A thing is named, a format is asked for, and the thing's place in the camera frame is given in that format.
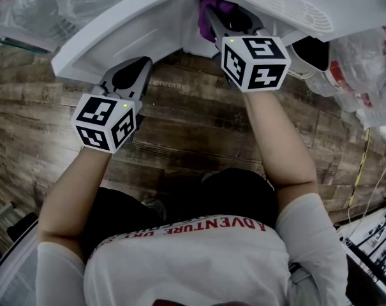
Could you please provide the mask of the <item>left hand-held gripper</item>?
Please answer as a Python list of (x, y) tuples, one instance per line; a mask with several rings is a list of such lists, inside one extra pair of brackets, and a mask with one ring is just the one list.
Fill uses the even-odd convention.
[(81, 96), (71, 124), (84, 147), (114, 154), (132, 137), (152, 66), (149, 57), (122, 62)]

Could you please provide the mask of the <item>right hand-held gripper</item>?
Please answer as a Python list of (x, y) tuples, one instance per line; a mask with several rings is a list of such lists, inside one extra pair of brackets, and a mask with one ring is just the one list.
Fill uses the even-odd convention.
[(278, 90), (291, 58), (281, 38), (272, 36), (262, 21), (237, 6), (228, 15), (214, 7), (206, 11), (220, 65), (229, 88), (241, 92)]

